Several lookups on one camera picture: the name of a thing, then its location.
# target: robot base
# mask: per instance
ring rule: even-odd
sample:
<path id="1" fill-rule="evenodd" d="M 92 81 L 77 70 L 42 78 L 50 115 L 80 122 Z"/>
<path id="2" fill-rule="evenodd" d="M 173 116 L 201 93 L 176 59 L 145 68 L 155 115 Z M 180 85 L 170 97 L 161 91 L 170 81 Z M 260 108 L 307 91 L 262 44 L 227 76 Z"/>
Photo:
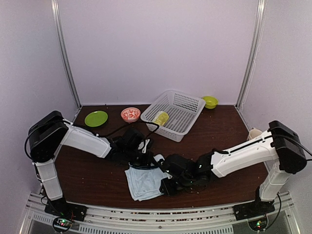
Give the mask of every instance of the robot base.
<path id="1" fill-rule="evenodd" d="M 265 202 L 265 204 L 258 204 L 250 202 L 245 204 L 240 204 L 233 206 L 234 214 L 236 220 L 249 219 L 261 215 L 265 215 L 267 213 L 271 213 L 275 211 L 275 207 L 273 203 Z"/>
<path id="2" fill-rule="evenodd" d="M 87 212 L 87 207 L 72 203 L 67 203 L 67 205 L 69 210 L 73 211 L 73 220 L 83 222 Z M 51 215 L 59 216 L 59 213 L 57 213 L 51 205 L 46 205 L 44 212 Z M 72 220 L 72 213 L 69 212 L 67 215 L 63 215 L 62 217 L 68 220 Z"/>

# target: white cup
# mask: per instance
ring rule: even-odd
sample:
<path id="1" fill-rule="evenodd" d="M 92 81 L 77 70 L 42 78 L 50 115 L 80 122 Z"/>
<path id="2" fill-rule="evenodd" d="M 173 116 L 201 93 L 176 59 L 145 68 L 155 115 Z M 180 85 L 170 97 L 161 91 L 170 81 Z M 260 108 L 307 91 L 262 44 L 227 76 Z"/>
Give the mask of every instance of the white cup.
<path id="1" fill-rule="evenodd" d="M 254 139 L 254 138 L 260 136 L 261 134 L 262 134 L 262 131 L 260 131 L 259 129 L 253 128 L 253 129 L 251 129 L 251 130 L 249 131 L 247 140 Z"/>

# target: metal pole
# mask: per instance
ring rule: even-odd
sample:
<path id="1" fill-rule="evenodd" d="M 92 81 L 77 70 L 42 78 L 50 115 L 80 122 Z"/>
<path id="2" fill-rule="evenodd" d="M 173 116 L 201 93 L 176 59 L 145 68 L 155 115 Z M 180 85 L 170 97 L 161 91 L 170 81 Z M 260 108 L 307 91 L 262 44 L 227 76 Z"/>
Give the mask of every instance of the metal pole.
<path id="1" fill-rule="evenodd" d="M 258 12 L 257 12 L 256 20 L 255 20 L 255 25 L 254 25 L 253 41 L 252 41 L 252 46 L 250 49 L 250 54 L 249 54 L 249 59 L 248 59 L 248 63 L 247 63 L 246 71 L 245 71 L 244 80 L 243 80 L 242 87 L 240 89 L 238 100 L 236 103 L 237 109 L 240 109 L 242 105 L 243 98 L 247 91 L 248 81 L 250 80 L 250 77 L 251 77 L 251 71 L 253 68 L 255 55 L 258 50 L 259 40 L 261 37 L 265 6 L 266 6 L 266 0 L 258 1 Z"/>
<path id="2" fill-rule="evenodd" d="M 55 21 L 55 25 L 56 25 L 56 29 L 57 29 L 57 33 L 58 33 L 58 42 L 59 42 L 59 46 L 60 46 L 63 65 L 65 68 L 69 87 L 71 89 L 72 95 L 74 96 L 76 107 L 79 109 L 81 107 L 81 103 L 80 103 L 80 100 L 78 97 L 77 89 L 75 87 L 73 74 L 72 74 L 72 71 L 70 69 L 67 51 L 66 51 L 66 47 L 65 47 L 65 40 L 64 40 L 64 36 L 63 36 L 63 30 L 62 30 L 62 25 L 61 25 L 61 21 L 60 21 L 60 15 L 59 15 L 59 1 L 58 0 L 51 0 L 51 4 L 52 4 L 53 17 L 54 17 L 54 21 Z"/>

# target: yellow bowl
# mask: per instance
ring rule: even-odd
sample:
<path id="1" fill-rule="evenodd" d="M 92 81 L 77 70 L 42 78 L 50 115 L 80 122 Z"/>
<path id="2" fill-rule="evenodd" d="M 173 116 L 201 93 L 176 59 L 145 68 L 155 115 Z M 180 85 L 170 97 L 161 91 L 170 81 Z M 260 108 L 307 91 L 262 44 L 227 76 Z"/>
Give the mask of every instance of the yellow bowl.
<path id="1" fill-rule="evenodd" d="M 218 99 L 213 96 L 204 96 L 202 99 L 205 100 L 207 109 L 214 109 L 218 105 Z"/>

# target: red bowl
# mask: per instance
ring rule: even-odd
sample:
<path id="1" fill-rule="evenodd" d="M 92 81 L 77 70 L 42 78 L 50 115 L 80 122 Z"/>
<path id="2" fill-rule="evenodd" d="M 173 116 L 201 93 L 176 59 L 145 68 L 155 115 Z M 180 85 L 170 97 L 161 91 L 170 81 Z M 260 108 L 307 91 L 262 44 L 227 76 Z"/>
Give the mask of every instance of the red bowl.
<path id="1" fill-rule="evenodd" d="M 129 107 L 121 112 L 121 117 L 127 123 L 133 123 L 140 118 L 141 111 L 136 107 Z"/>

